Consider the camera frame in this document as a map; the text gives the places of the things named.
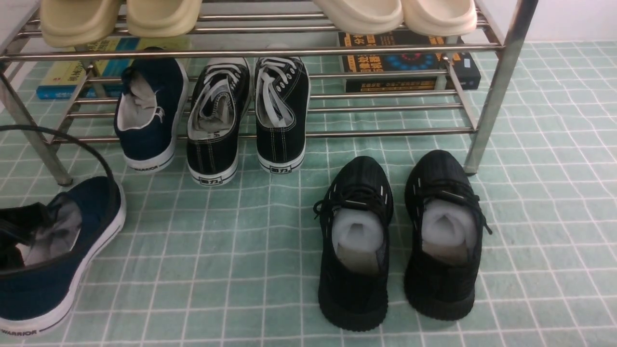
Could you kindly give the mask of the black gripper finger inside navy shoe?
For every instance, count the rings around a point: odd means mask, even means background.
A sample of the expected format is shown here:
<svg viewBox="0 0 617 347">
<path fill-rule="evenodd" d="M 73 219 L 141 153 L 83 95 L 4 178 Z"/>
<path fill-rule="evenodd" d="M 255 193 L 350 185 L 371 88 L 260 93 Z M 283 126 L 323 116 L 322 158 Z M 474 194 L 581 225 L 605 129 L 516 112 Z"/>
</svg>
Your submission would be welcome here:
<svg viewBox="0 0 617 347">
<path fill-rule="evenodd" d="M 37 202 L 0 211 L 0 269 L 23 268 L 24 257 L 18 244 L 31 246 L 40 227 L 49 225 L 47 206 Z"/>
</svg>

